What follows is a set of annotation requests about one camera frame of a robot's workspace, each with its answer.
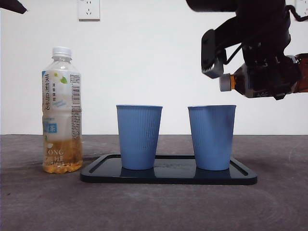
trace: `green leaf graphic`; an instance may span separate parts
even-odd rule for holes
[[[62,79],[60,81],[61,81],[61,83],[67,83],[67,80],[64,76],[62,76]]]

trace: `cup rim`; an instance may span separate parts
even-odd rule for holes
[[[163,108],[162,106],[156,106],[156,105],[139,105],[139,104],[117,104],[116,107],[156,107],[156,108]]]
[[[197,106],[188,106],[188,108],[206,108],[206,107],[236,107],[234,104],[223,104],[223,105],[197,105]]]

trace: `ribbed cup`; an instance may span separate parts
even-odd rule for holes
[[[236,105],[188,107],[198,168],[226,170],[232,151]]]
[[[161,106],[117,105],[122,167],[132,170],[154,166]]]

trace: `tray rim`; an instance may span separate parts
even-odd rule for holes
[[[88,183],[145,183],[145,184],[202,184],[202,185],[253,185],[257,183],[257,174],[250,168],[239,162],[235,158],[230,158],[230,163],[242,174],[241,178],[234,179],[193,179],[193,178],[136,178],[136,177],[119,177],[119,176],[93,176],[90,172],[95,171],[103,162],[111,158],[121,158],[121,154],[103,154],[89,165],[82,168],[80,180]],[[156,159],[195,159],[194,155],[169,155],[159,154]]]

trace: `white wall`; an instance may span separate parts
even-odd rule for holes
[[[189,134],[188,105],[236,104],[235,134],[308,134],[308,94],[284,100],[220,92],[200,71],[200,39],[234,13],[195,13],[185,0],[101,0],[79,22],[77,0],[23,0],[1,10],[1,133],[42,134],[41,70],[53,46],[82,73],[83,134],[117,134],[116,104],[163,105],[161,134]],[[308,52],[308,23],[292,22],[286,54]],[[235,71],[241,53],[226,67]]]

